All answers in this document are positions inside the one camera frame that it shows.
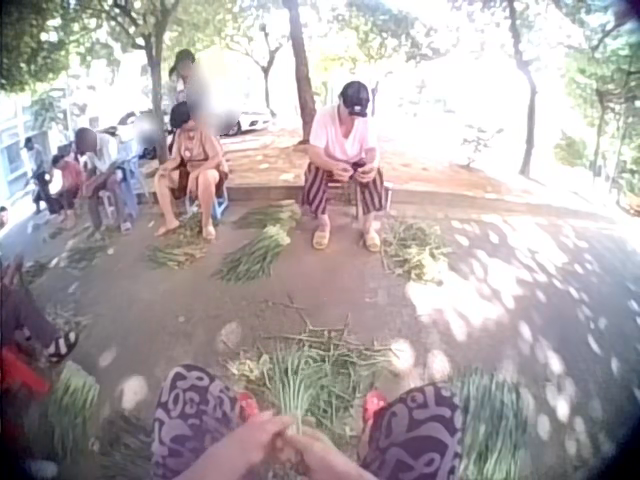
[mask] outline red shirt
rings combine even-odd
[[[80,188],[84,182],[84,173],[77,162],[73,160],[62,160],[57,168],[62,172],[62,188]]]

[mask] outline parked car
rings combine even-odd
[[[249,130],[263,130],[271,125],[271,121],[269,112],[242,112],[226,135],[234,136]]]

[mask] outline black cap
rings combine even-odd
[[[169,76],[170,77],[178,69],[178,65],[180,63],[184,62],[184,61],[188,61],[190,63],[196,63],[196,56],[188,48],[183,48],[178,53],[176,53],[176,58],[173,61],[173,65],[171,65],[171,68],[169,69]]]
[[[340,100],[345,106],[349,115],[354,117],[366,117],[369,107],[369,89],[367,86],[354,80],[342,87]]]

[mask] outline patterned pants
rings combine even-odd
[[[154,479],[173,479],[241,425],[231,388],[196,365],[174,368],[155,418]],[[445,385],[412,388],[379,410],[362,468],[381,480],[451,480],[462,456],[462,412]]]
[[[327,190],[331,173],[309,163],[304,174],[304,189],[302,191],[302,206],[308,206],[314,215],[327,213]],[[360,183],[362,213],[384,210],[384,179],[382,171],[378,169],[376,176],[368,183]]]

